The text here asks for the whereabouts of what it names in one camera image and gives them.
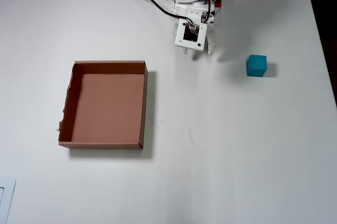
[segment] white tabletop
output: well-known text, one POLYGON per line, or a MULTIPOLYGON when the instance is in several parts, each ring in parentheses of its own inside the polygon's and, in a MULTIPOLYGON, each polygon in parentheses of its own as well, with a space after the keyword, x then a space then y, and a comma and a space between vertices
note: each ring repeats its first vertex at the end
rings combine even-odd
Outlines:
MULTIPOLYGON (((156 0, 170 9, 170 0, 156 0)), ((8 223, 336 223, 337 110, 310 0, 223 0, 216 50, 148 0, 0 0, 8 223), (266 55, 263 78, 247 77, 266 55), (144 149, 58 146, 75 60, 145 60, 144 149)))

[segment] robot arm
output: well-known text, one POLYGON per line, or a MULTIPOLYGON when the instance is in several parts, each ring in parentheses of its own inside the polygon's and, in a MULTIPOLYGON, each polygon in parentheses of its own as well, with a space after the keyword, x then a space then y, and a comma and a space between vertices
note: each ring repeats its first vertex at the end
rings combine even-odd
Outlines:
POLYGON ((177 34, 175 45, 187 49, 203 51, 205 39, 209 44, 209 55, 215 50, 214 14, 212 0, 172 0, 173 13, 188 17, 193 21, 176 19, 177 34))

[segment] cardboard box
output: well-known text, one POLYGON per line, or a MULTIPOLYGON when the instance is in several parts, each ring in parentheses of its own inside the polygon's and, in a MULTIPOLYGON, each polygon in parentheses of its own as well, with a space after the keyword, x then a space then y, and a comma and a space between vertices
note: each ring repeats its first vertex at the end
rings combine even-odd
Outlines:
POLYGON ((58 144, 143 148, 146 85, 144 61, 75 62, 58 144))

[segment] teal cube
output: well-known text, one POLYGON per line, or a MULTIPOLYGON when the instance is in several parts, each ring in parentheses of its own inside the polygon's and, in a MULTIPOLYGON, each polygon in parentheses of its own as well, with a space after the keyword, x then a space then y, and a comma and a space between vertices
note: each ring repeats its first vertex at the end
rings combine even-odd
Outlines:
POLYGON ((247 65, 247 76, 263 77, 267 71, 267 57, 261 55, 250 55, 247 65))

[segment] torn cardboard edge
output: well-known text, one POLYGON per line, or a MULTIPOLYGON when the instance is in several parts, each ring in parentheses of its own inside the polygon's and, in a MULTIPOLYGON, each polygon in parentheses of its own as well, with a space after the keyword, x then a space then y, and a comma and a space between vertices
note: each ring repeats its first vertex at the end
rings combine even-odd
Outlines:
MULTIPOLYGON (((59 134, 59 145, 67 148, 124 148, 124 149, 131 149, 131 148, 137 148, 141 149, 143 148, 143 142, 144 142, 144 127, 145 127, 145 109, 146 109, 146 87, 147 87, 147 69, 145 61, 79 61, 75 62, 73 68, 72 68, 72 75, 70 84, 67 89, 66 94, 66 100, 65 100, 65 106, 63 109, 64 117, 63 120, 60 121, 60 134, 59 134), (144 75, 144 80, 142 81, 142 86, 139 86, 137 90, 141 90, 142 93, 137 93, 137 95, 142 95, 141 103, 139 104, 141 106, 141 115, 139 115, 139 120, 134 117, 130 117, 134 121, 134 128, 138 128, 139 123, 139 134, 137 133, 137 139, 135 137, 123 137, 121 135, 121 132, 118 128, 115 128, 116 135, 119 135, 119 139, 114 139, 114 132, 109 131, 109 127, 106 127, 105 130, 107 130, 107 134, 110 135, 111 141, 106 139, 106 137, 100 138, 99 136, 93 137, 92 140, 86 139, 81 141, 78 139, 75 139, 73 141, 73 132, 76 120, 76 114, 78 109, 78 102, 81 99, 81 89, 82 89, 82 79, 84 75, 89 74, 141 74, 144 75)), ((118 106, 118 104, 108 104, 108 106, 118 106)), ((136 112, 133 112, 131 110, 131 114, 134 113, 139 114, 139 110, 136 112)))

